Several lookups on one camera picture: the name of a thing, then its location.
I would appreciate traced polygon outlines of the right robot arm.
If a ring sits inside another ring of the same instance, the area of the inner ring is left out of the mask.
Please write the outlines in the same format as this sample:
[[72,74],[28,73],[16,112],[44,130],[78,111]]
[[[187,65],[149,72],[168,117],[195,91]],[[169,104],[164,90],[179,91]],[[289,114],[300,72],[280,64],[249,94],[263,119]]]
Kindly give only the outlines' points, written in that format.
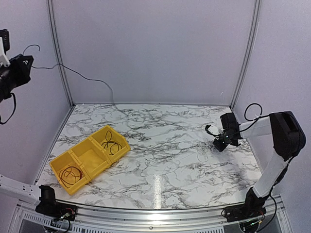
[[252,217],[270,196],[274,186],[284,178],[288,166],[306,144],[306,136],[291,111],[260,114],[254,119],[239,123],[234,113],[220,117],[222,128],[207,125],[205,131],[213,136],[214,147],[222,152],[229,146],[238,147],[239,140],[271,135],[273,155],[264,173],[245,197],[241,206],[244,217]]

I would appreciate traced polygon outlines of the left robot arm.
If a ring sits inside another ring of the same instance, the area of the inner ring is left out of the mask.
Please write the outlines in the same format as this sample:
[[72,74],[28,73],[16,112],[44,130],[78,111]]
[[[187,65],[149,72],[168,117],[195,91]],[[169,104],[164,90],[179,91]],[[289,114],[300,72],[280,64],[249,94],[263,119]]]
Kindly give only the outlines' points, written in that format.
[[[13,89],[27,84],[31,80],[30,70],[33,61],[34,58],[31,55],[19,54],[4,62],[0,68],[0,100],[13,99],[14,107],[11,116],[14,115],[17,108],[17,99]],[[32,185],[10,179],[4,175],[0,176],[0,192],[29,204],[35,204],[40,194],[40,191],[33,188]]]

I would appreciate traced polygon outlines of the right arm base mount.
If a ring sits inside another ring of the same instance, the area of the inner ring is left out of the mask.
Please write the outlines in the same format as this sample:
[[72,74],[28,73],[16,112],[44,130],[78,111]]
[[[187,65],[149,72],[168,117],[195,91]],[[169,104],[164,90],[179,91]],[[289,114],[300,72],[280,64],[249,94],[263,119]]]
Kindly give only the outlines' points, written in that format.
[[243,204],[236,204],[232,206],[225,207],[221,215],[225,217],[227,222],[234,222],[245,220],[248,218],[254,218],[262,216],[266,213],[264,207],[266,200],[269,195],[265,197],[258,197],[253,188],[250,188],[246,193],[245,201]]

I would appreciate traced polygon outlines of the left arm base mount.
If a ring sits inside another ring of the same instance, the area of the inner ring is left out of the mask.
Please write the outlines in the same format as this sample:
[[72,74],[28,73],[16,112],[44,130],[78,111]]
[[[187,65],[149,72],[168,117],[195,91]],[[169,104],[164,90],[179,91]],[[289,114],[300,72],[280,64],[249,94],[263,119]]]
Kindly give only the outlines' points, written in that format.
[[56,220],[74,221],[76,218],[77,206],[56,201],[55,191],[47,185],[40,185],[41,195],[39,204],[36,206],[37,213],[54,217]]

